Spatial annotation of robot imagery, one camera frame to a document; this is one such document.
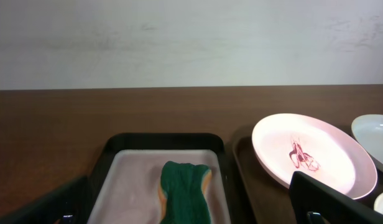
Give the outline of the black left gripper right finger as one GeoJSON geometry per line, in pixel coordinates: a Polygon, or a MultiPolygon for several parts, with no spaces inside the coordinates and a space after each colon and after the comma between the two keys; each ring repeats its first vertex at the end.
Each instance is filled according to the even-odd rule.
{"type": "Polygon", "coordinates": [[[383,223],[383,215],[309,175],[296,171],[289,196],[297,223],[383,223]]]}

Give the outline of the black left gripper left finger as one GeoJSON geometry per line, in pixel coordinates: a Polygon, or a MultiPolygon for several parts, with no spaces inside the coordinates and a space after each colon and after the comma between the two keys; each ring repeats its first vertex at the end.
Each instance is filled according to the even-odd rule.
{"type": "Polygon", "coordinates": [[[84,223],[88,178],[77,177],[20,209],[0,223],[84,223]]]}

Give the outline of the pinkish white plate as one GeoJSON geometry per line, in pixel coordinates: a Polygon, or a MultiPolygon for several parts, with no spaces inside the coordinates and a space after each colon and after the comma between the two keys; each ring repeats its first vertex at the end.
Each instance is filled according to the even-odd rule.
{"type": "Polygon", "coordinates": [[[252,145],[263,169],[286,188],[296,171],[352,199],[369,195],[377,185],[377,170],[366,150],[316,118],[290,113],[267,116],[254,126],[252,145]]]}

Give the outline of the pale green plate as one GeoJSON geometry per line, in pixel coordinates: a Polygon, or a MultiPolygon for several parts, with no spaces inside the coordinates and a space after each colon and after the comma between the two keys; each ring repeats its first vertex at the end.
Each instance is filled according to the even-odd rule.
{"type": "Polygon", "coordinates": [[[355,118],[351,131],[376,167],[383,172],[383,114],[365,114],[355,118]]]}

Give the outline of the green yellow sponge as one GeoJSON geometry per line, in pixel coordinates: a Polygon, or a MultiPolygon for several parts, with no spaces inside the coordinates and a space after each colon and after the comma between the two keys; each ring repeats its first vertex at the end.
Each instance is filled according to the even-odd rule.
{"type": "Polygon", "coordinates": [[[205,192],[211,177],[211,169],[207,165],[166,162],[159,182],[160,222],[210,224],[211,215],[205,192]]]}

